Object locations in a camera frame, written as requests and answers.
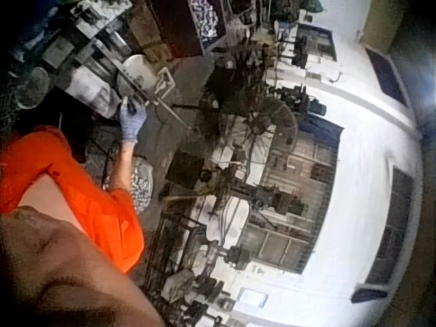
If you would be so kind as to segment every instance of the skin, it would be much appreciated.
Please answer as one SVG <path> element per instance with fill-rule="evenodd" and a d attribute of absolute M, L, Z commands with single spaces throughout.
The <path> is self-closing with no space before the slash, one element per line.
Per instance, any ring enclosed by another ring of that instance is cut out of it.
<path fill-rule="evenodd" d="M 120 151 L 115 159 L 114 170 L 110 176 L 109 189 L 125 189 L 130 192 L 131 188 L 131 161 L 134 155 L 134 142 L 122 142 Z"/>
<path fill-rule="evenodd" d="M 22 207 L 1 217 L 0 237 L 0 297 L 14 323 L 163 326 L 143 293 L 71 223 Z"/>

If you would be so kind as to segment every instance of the person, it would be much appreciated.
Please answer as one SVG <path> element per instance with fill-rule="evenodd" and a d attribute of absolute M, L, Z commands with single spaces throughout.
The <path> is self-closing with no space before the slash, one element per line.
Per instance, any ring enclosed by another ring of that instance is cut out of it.
<path fill-rule="evenodd" d="M 123 139 L 108 192 L 53 127 L 37 127 L 1 154 L 0 294 L 10 299 L 10 312 L 22 312 L 17 319 L 31 317 L 36 326 L 163 326 L 125 275 L 144 249 L 129 192 L 145 107 L 125 98 L 120 120 Z"/>

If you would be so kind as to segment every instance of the window frame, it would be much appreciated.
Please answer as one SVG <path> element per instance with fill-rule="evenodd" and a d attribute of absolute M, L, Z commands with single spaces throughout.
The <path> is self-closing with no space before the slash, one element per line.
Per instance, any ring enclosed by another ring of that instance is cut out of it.
<path fill-rule="evenodd" d="M 403 229 L 399 228 L 397 226 L 395 226 L 392 222 L 389 222 L 389 214 L 390 214 L 390 210 L 391 210 L 391 206 L 392 206 L 392 194 L 395 193 L 396 195 L 398 195 L 398 191 L 393 190 L 394 187 L 394 174 L 395 171 L 398 171 L 399 173 L 401 173 L 402 175 L 406 176 L 407 178 L 409 178 L 410 181 L 410 192 L 407 194 L 408 198 L 409 198 L 409 207 L 408 207 L 408 212 L 407 212 L 407 221 L 405 222 Z M 379 246 L 377 248 L 377 253 L 375 254 L 374 260 L 372 262 L 371 268 L 369 269 L 368 275 L 365 279 L 365 285 L 376 285 L 376 286 L 389 286 L 390 282 L 392 280 L 392 277 L 395 275 L 396 269 L 397 269 L 397 265 L 399 262 L 400 257 L 402 256 L 402 253 L 404 251 L 404 241 L 407 238 L 408 235 L 408 230 L 409 230 L 409 225 L 410 225 L 410 215 L 411 215 L 411 206 L 412 206 L 412 196 L 414 194 L 414 178 L 408 174 L 407 172 L 405 172 L 404 170 L 398 168 L 397 166 L 392 166 L 392 188 L 390 190 L 390 204 L 389 204 L 389 209 L 388 209 L 388 216 L 386 217 L 386 224 L 384 226 L 383 229 L 383 234 L 381 236 L 380 239 L 380 243 Z M 390 230 L 390 235 L 388 238 L 388 243 L 386 244 L 386 248 L 385 248 L 385 253 L 381 252 L 382 246 L 384 245 L 384 241 L 386 241 L 386 232 Z M 392 250 L 389 248 L 390 243 L 394 242 L 396 240 L 394 240 L 393 238 L 396 238 L 396 235 L 401 232 L 402 235 L 402 239 L 401 239 L 401 246 L 399 247 L 396 255 L 390 255 L 389 250 Z M 387 281 L 382 281 L 382 282 L 376 282 L 376 281 L 372 281 L 375 279 L 374 276 L 371 276 L 372 270 L 375 266 L 375 263 L 377 260 L 392 260 L 393 261 L 393 267 L 392 270 L 390 271 L 389 277 L 387 278 Z"/>
<path fill-rule="evenodd" d="M 321 27 L 315 27 L 315 26 L 313 26 L 313 25 L 308 25 L 308 24 L 298 23 L 298 28 L 297 28 L 297 37 L 299 36 L 299 35 L 298 35 L 298 32 L 300 31 L 300 29 L 305 29 L 305 30 L 309 31 L 309 33 L 310 33 L 311 31 L 312 31 L 312 32 L 315 32 L 315 31 L 316 31 L 316 32 L 318 32 L 318 33 L 322 33 L 323 36 L 318 35 L 317 37 L 325 38 L 325 39 L 327 39 L 328 42 L 329 42 L 329 46 L 330 46 L 330 49 L 331 49 L 331 52 L 330 52 L 330 53 L 329 53 L 329 52 L 321 51 L 321 50 L 319 49 L 319 45 L 323 45 L 323 46 L 326 46 L 326 45 L 325 45 L 325 44 L 321 44 L 321 43 L 319 43 L 319 42 L 316 42 L 316 44 L 317 44 L 317 46 L 316 46 L 316 48 L 317 48 L 317 53 L 310 52 L 309 49 L 308 49 L 307 46 L 306 46 L 307 52 L 308 52 L 310 55 L 317 56 L 317 57 L 319 57 L 319 58 L 323 58 L 323 59 L 325 59 L 325 60 L 330 60 L 330 61 L 335 61 L 335 62 L 338 61 L 337 54 L 336 54 L 336 48 L 335 48 L 335 46 L 334 46 L 334 42 L 333 42 L 333 32 L 332 32 L 332 31 L 329 31 L 328 29 L 323 29 L 323 28 L 321 28 Z"/>
<path fill-rule="evenodd" d="M 320 122 L 324 121 L 325 123 L 332 124 L 332 123 L 330 123 L 328 121 L 325 121 L 324 119 L 320 119 L 318 117 L 313 117 L 313 119 L 315 119 L 316 121 L 320 121 Z M 321 205 L 317 209 L 317 214 L 315 216 L 315 220 L 306 218 L 305 216 L 298 216 L 298 218 L 301 218 L 303 220 L 310 220 L 310 221 L 313 221 L 315 223 L 315 227 L 312 230 L 311 239 L 310 240 L 303 240 L 301 238 L 293 237 L 292 235 L 289 235 L 289 234 L 282 234 L 281 232 L 276 232 L 274 230 L 269 230 L 268 228 L 263 228 L 263 227 L 258 226 L 256 224 L 252 224 L 252 223 L 250 223 L 251 216 L 249 216 L 247 218 L 245 224 L 244 224 L 244 227 L 242 228 L 242 232 L 240 233 L 240 236 L 238 238 L 237 245 L 241 246 L 241 244 L 243 243 L 243 236 L 244 236 L 245 231 L 247 230 L 247 226 L 248 225 L 250 225 L 252 228 L 257 228 L 260 231 L 266 233 L 266 236 L 265 236 L 265 238 L 264 238 L 264 240 L 262 242 L 263 244 L 260 247 L 260 249 L 258 250 L 258 252 L 256 253 L 256 255 L 254 255 L 251 258 L 252 261 L 259 262 L 259 263 L 261 263 L 261 264 L 263 264 L 265 266 L 273 267 L 273 268 L 276 268 L 276 269 L 279 269 L 279 270 L 282 270 L 282 271 L 285 271 L 285 272 L 289 272 L 289 273 L 291 272 L 291 273 L 295 273 L 295 274 L 298 274 L 298 275 L 301 275 L 303 273 L 305 267 L 307 266 L 307 263 L 309 262 L 309 258 L 311 257 L 311 253 L 313 251 L 313 248 L 315 247 L 315 243 L 318 240 L 318 236 L 320 235 L 320 230 L 321 230 L 321 228 L 322 228 L 322 226 L 324 224 L 324 220 L 325 220 L 326 215 L 327 215 L 327 210 L 328 210 L 328 206 L 330 204 L 330 199 L 331 199 L 331 195 L 332 195 L 332 189 L 333 189 L 334 180 L 335 180 L 334 176 L 335 176 L 336 169 L 337 169 L 337 162 L 338 162 L 338 155 L 339 155 L 339 146 L 340 146 L 339 136 L 341 135 L 341 132 L 342 132 L 343 128 L 339 127 L 337 125 L 334 125 L 334 129 L 336 130 L 335 133 L 337 133 L 337 143 L 335 145 L 329 144 L 329 143 L 323 144 L 323 146 L 329 146 L 329 147 L 332 148 L 332 158 L 331 158 L 330 165 L 328 163 L 325 163 L 325 162 L 322 162 L 322 161 L 318 161 L 316 159 L 317 158 L 317 151 L 318 151 L 318 147 L 319 147 L 318 143 L 321 143 L 317 137 L 315 137 L 315 139 L 314 139 L 315 146 L 314 146 L 314 149 L 313 149 L 311 157 L 308 156 L 308 155 L 300 155 L 300 154 L 295 154 L 295 153 L 291 154 L 291 155 L 295 156 L 295 158 L 306 159 L 306 160 L 312 161 L 314 163 L 319 163 L 319 164 L 322 164 L 322 165 L 325 165 L 325 166 L 328 166 L 328 167 L 332 168 L 332 178 L 331 178 L 331 181 L 329 181 L 329 183 L 327 184 L 327 188 L 326 188 L 326 196 L 327 196 L 326 204 L 324 203 L 325 199 L 322 199 Z M 270 162 L 270 159 L 271 159 L 271 156 L 272 156 L 272 153 L 273 153 L 272 152 L 273 149 L 274 149 L 273 145 L 271 145 L 269 153 L 268 153 L 268 159 L 266 161 L 267 164 Z M 266 174 L 267 174 L 267 169 L 264 169 L 262 177 L 261 177 L 261 180 L 260 180 L 260 184 L 261 185 L 263 185 L 264 182 L 265 182 Z M 299 257 L 299 259 L 296 260 L 296 264 L 295 264 L 296 268 L 288 268 L 286 266 L 280 266 L 280 265 L 277 265 L 277 264 L 271 264 L 270 262 L 264 261 L 264 260 L 262 260 L 261 258 L 258 257 L 259 254 L 262 252 L 262 248 L 264 247 L 264 243 L 266 242 L 266 240 L 268 238 L 268 233 L 269 232 L 272 233 L 272 234 L 277 233 L 281 237 L 288 238 L 287 246 L 286 246 L 286 248 L 285 248 L 285 250 L 284 250 L 284 252 L 283 252 L 283 254 L 281 256 L 281 262 L 283 262 L 283 258 L 287 254 L 287 251 L 288 251 L 288 249 L 290 247 L 290 244 L 292 243 L 292 239 L 295 239 L 298 242 L 307 243 L 307 247 L 305 249 L 303 249 L 303 250 L 300 250 L 300 257 Z"/>

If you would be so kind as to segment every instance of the hand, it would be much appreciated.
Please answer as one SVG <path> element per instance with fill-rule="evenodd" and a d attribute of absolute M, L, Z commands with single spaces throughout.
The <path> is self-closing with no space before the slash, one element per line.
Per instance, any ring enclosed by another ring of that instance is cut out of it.
<path fill-rule="evenodd" d="M 145 105 L 133 97 L 124 97 L 120 111 L 123 141 L 137 143 L 138 133 L 146 119 Z"/>

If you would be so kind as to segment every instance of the white wall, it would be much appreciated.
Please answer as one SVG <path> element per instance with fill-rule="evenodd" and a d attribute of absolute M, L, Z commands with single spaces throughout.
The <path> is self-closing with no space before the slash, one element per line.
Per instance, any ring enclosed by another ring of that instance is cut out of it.
<path fill-rule="evenodd" d="M 294 86 L 290 81 L 280 84 Z M 233 298 L 242 287 L 268 294 L 262 309 L 242 303 L 235 307 L 260 320 L 310 327 L 370 326 L 389 299 L 352 305 L 350 298 L 355 287 L 366 280 L 382 239 L 393 166 L 410 174 L 416 187 L 405 251 L 388 286 L 390 295 L 401 280 L 418 227 L 420 147 L 413 136 L 365 108 L 319 89 L 309 87 L 308 93 L 327 105 L 325 118 L 344 130 L 327 216 L 303 274 L 283 272 L 256 262 L 246 271 L 236 272 L 220 261 L 213 277 L 225 281 L 225 290 Z M 260 178 L 258 171 L 253 174 Z M 213 200 L 208 201 L 206 207 L 212 206 Z M 241 204 L 226 246 L 237 243 L 247 215 L 247 204 Z M 217 236 L 214 221 L 206 215 L 200 215 L 200 220 L 208 224 L 210 237 Z"/>
<path fill-rule="evenodd" d="M 289 40 L 294 40 L 297 28 L 294 27 L 290 32 Z M 279 78 L 291 79 L 322 89 L 328 93 L 338 95 L 348 99 L 365 108 L 378 111 L 386 119 L 397 121 L 397 125 L 404 125 L 412 133 L 416 130 L 415 117 L 413 110 L 405 107 L 402 103 L 392 99 L 381 90 L 373 66 L 363 46 L 333 33 L 334 47 L 337 53 L 337 61 L 319 58 L 309 55 L 306 69 L 291 66 L 290 59 L 280 59 L 277 64 Z M 294 46 L 286 46 L 284 55 L 293 55 Z M 321 75 L 321 82 L 307 77 L 307 72 Z"/>
<path fill-rule="evenodd" d="M 363 31 L 371 0 L 321 0 L 324 11 L 319 14 L 311 14 L 313 23 L 340 33 L 349 40 L 356 39 L 356 32 Z M 300 11 L 300 22 L 306 14 Z"/>

